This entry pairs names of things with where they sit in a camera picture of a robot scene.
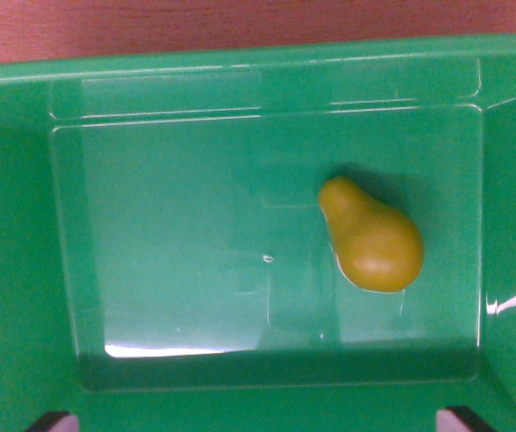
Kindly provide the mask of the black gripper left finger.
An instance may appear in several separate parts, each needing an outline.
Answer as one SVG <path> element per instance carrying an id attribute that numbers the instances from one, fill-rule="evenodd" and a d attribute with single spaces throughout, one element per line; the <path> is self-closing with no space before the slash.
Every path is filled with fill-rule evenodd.
<path id="1" fill-rule="evenodd" d="M 48 411 L 36 419 L 25 432 L 78 432 L 79 419 L 69 411 Z"/>

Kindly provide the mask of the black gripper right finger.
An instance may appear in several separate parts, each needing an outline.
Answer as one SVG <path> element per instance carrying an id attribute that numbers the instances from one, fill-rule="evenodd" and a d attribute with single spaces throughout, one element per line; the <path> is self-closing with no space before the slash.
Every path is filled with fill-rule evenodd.
<path id="1" fill-rule="evenodd" d="M 496 432 L 487 421 L 467 406 L 449 406 L 436 413 L 437 432 Z"/>

